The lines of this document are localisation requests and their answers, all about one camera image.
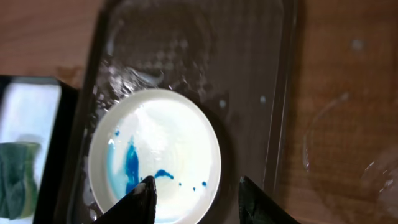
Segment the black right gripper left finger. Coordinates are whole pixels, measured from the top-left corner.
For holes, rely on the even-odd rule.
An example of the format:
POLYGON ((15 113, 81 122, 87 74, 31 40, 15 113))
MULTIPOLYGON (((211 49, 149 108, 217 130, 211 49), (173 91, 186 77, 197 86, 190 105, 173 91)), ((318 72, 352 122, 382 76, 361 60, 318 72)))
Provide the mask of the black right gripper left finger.
POLYGON ((154 224, 156 204, 155 178, 147 176, 93 224, 154 224))

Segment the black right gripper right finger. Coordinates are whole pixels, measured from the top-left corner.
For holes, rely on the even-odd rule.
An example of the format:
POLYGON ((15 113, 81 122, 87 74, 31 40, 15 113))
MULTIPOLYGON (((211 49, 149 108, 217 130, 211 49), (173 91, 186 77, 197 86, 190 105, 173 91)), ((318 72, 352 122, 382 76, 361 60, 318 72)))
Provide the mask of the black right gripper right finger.
POLYGON ((240 178, 238 203, 240 224, 299 224, 247 176, 240 178))

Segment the white plate top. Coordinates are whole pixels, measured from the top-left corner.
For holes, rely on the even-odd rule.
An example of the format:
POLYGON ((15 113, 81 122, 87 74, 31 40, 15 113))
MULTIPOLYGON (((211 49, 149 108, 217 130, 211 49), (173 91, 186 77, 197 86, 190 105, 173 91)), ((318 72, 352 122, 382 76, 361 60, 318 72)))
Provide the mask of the white plate top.
POLYGON ((221 178, 215 131, 199 107, 174 91, 138 91, 112 106, 93 134, 88 177, 107 212, 146 177, 155 180, 156 223, 198 223, 221 178))

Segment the green scrubbing sponge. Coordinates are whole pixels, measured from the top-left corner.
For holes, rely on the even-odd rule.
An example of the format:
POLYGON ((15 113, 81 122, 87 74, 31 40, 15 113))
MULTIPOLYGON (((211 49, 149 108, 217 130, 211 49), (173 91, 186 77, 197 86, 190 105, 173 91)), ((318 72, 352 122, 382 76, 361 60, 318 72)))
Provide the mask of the green scrubbing sponge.
POLYGON ((16 220, 35 212, 38 190, 34 161, 39 149, 33 142, 1 144, 1 218, 16 220))

